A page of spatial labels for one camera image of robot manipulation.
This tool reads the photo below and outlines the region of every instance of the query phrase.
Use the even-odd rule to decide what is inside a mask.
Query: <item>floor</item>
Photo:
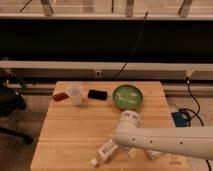
[[[17,138],[0,135],[0,170],[1,171],[29,171],[35,151],[42,123],[47,112],[50,96],[24,96],[28,105],[25,111],[17,110],[9,118],[1,118],[0,125],[25,132],[34,137],[32,145],[25,145]],[[196,109],[191,98],[168,97],[170,106],[179,108],[189,107]],[[199,98],[201,104],[201,117],[206,125],[213,125],[212,105],[213,98]],[[193,126],[200,125],[193,120]],[[190,171],[207,171],[204,160],[187,158]]]

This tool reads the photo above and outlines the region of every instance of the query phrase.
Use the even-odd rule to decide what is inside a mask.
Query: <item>blue object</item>
[[[182,116],[182,114],[180,112],[172,113],[172,118],[173,118],[173,120],[175,122],[175,126],[176,127],[186,127],[187,126],[187,122],[183,118],[183,116]]]

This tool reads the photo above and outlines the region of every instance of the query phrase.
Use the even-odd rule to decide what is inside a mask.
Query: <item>electrical outlet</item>
[[[192,74],[194,73],[195,71],[194,70],[186,70],[186,78],[191,78]]]
[[[95,78],[100,79],[102,78],[102,70],[95,70]]]

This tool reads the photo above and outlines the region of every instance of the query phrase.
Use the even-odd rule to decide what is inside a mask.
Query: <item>clear cup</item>
[[[82,103],[83,89],[79,84],[72,84],[65,88],[65,93],[71,99],[74,106],[79,106]]]

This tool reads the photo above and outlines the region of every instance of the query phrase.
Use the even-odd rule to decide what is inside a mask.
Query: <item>green bowl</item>
[[[112,97],[115,104],[123,110],[135,110],[143,101],[141,91],[132,85],[119,86],[114,90]]]

